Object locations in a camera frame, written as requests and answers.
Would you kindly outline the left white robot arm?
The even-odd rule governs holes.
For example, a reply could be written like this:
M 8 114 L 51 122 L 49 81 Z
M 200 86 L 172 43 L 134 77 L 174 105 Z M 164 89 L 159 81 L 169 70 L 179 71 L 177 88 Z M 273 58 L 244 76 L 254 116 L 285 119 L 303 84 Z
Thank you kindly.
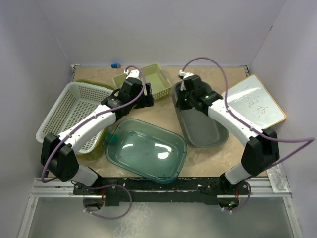
M 102 182 L 94 170 L 80 165 L 76 154 L 97 133 L 113 125 L 132 109 L 152 107 L 154 98 L 150 83 L 127 78 L 120 89 L 104 98 L 100 105 L 72 128 L 44 137 L 41 164 L 62 182 L 75 181 L 84 185 L 90 194 L 102 189 Z

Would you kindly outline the grey plastic tub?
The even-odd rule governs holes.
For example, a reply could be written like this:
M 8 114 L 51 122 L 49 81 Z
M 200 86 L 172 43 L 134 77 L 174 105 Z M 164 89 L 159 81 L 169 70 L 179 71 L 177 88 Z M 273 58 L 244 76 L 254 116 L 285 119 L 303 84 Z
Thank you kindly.
M 187 144 L 207 148 L 225 143 L 229 138 L 228 130 L 219 122 L 192 108 L 175 111 Z

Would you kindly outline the olive green plastic tub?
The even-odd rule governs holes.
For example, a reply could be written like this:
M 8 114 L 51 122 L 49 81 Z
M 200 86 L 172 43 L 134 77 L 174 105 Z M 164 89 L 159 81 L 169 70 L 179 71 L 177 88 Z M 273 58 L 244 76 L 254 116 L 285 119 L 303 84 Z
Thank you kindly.
M 73 124 L 77 124 L 87 117 L 106 96 L 115 90 L 114 86 L 107 83 L 94 82 L 87 79 L 80 79 L 77 83 L 79 83 L 77 87 L 79 101 L 73 112 Z M 77 157 L 86 160 L 97 160 L 102 156 L 109 131 L 110 127 L 106 127 L 90 139 L 77 154 Z

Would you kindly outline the teal transparent plastic tub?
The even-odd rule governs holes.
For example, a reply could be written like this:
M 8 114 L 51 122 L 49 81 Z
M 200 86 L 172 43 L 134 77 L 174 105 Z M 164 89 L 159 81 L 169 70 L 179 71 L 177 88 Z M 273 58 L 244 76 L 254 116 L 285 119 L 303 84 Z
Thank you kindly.
M 105 148 L 111 163 L 160 184 L 178 178 L 187 155 L 182 136 L 138 119 L 123 120 L 113 134 L 118 142 Z

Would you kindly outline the light green small basket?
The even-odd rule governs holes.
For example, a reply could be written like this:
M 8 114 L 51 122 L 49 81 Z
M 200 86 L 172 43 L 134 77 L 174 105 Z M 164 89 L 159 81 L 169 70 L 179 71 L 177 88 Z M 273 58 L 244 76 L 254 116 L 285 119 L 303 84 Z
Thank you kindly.
M 146 82 L 151 84 L 152 95 L 155 102 L 170 95 L 172 84 L 159 64 L 154 63 L 142 67 L 140 70 L 144 74 Z

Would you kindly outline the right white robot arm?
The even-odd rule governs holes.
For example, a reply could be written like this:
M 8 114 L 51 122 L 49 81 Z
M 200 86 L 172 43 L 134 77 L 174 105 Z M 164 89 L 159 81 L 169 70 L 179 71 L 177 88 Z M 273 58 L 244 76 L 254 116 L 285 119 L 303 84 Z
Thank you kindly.
M 215 91 L 208 92 L 198 75 L 181 72 L 180 90 L 176 106 L 181 110 L 195 109 L 216 120 L 228 129 L 244 146 L 241 161 L 221 175 L 220 188 L 232 194 L 238 183 L 257 176 L 280 158 L 277 133 L 274 129 L 262 129 L 244 117 L 236 119 L 234 110 Z

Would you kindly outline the white perforated plastic basket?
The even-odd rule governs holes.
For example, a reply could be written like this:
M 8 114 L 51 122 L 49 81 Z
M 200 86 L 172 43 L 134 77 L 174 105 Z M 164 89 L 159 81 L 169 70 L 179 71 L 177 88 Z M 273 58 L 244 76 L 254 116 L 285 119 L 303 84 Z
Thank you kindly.
M 68 83 L 38 129 L 36 140 L 42 143 L 48 133 L 58 135 L 75 126 L 113 90 L 110 85 L 89 80 Z

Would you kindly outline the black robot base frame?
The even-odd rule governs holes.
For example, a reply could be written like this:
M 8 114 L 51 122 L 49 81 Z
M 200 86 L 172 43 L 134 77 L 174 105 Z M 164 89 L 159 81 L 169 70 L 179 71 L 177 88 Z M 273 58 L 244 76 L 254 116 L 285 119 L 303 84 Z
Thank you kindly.
M 247 183 L 225 185 L 219 177 L 180 177 L 169 184 L 159 184 L 146 178 L 99 178 L 96 185 L 87 188 L 79 183 L 73 193 L 85 197 L 105 195 L 105 206 L 118 206 L 120 202 L 151 203 L 203 203 L 218 205 L 225 200 L 237 199 L 249 193 Z

